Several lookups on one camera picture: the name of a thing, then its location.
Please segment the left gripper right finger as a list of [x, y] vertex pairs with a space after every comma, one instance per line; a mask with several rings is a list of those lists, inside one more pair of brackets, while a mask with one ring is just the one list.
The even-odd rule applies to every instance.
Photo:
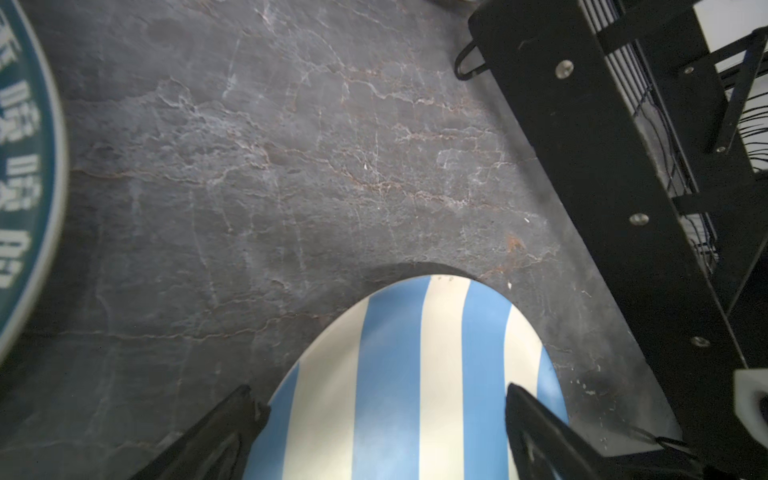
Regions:
[[520, 479], [610, 479], [612, 468], [523, 387], [507, 387], [505, 422]]

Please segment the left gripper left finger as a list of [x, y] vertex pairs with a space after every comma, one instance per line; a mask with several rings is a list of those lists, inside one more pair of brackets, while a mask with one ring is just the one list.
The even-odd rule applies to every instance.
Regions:
[[255, 401], [251, 388], [243, 384], [133, 477], [241, 480], [270, 413], [271, 408]]

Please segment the blue striped plate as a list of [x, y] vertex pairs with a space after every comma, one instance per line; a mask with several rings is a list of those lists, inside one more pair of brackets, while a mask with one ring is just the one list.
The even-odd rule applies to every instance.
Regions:
[[505, 398], [517, 384], [561, 420], [555, 368], [502, 294], [456, 275], [365, 297], [272, 395], [248, 479], [513, 479]]

